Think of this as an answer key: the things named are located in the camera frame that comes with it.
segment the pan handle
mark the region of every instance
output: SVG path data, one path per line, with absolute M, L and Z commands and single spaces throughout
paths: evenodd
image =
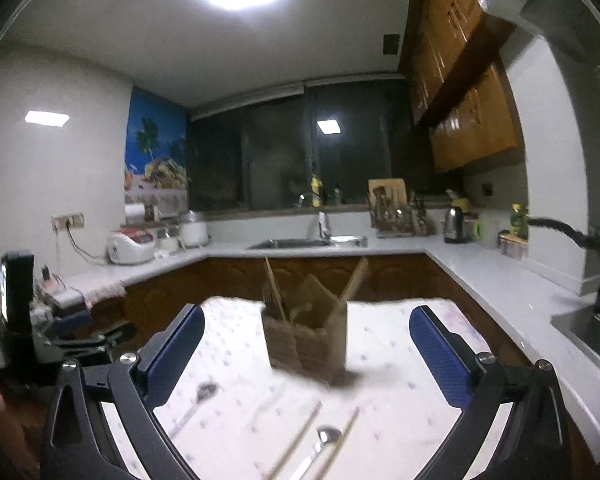
M 568 236 L 576 242 L 580 247 L 584 249 L 590 248 L 590 238 L 583 234 L 581 231 L 576 231 L 573 227 L 559 220 L 553 218 L 529 218 L 526 223 L 535 227 L 546 227 L 555 231 L 560 231 L 562 234 Z

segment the floral tablecloth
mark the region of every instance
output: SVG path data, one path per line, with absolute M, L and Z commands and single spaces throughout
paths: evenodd
M 202 480 L 261 480 L 307 420 L 317 401 L 314 426 L 343 429 L 359 407 L 352 431 L 327 478 L 408 480 L 427 463 L 459 416 L 450 407 L 411 340 L 408 320 L 420 304 L 432 311 L 475 351 L 484 339 L 455 304 L 445 300 L 349 303 L 347 372 L 328 388 L 269 366 L 262 333 L 262 304 L 211 298 L 202 304 L 206 329 L 168 402 L 154 413 L 169 433 L 196 403 L 198 386 L 219 385 L 211 399 L 173 439 Z M 148 478 L 112 404 L 107 420 L 129 472 Z M 501 407 L 467 478 L 484 470 L 509 415 Z M 317 439 L 309 430 L 278 478 L 285 480 Z M 318 459 L 325 460 L 329 452 Z M 320 469 L 312 466 L 305 478 Z

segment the faucet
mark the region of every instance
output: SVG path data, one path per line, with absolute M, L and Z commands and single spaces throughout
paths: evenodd
M 331 224 L 325 211 L 318 213 L 318 229 L 320 229 L 320 240 L 326 244 L 329 243 L 331 239 Z

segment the power outlet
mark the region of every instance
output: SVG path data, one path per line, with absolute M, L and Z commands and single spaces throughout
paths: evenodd
M 51 228 L 57 233 L 66 230 L 66 223 L 69 222 L 71 229 L 84 228 L 84 215 L 82 213 L 71 213 L 69 215 L 52 216 Z

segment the blue sky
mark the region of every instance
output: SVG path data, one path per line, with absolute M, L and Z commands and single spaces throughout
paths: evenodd
M 184 134 L 187 127 L 187 112 L 184 108 L 145 94 L 134 88 L 131 92 L 129 118 L 126 123 L 125 163 L 138 168 L 138 173 L 144 173 L 144 165 L 151 161 L 149 154 L 141 153 L 136 145 L 136 131 L 142 130 L 142 118 L 151 119 L 158 125 L 160 146 L 154 151 L 154 157 L 169 156 L 169 142 L 180 140 L 184 152 Z

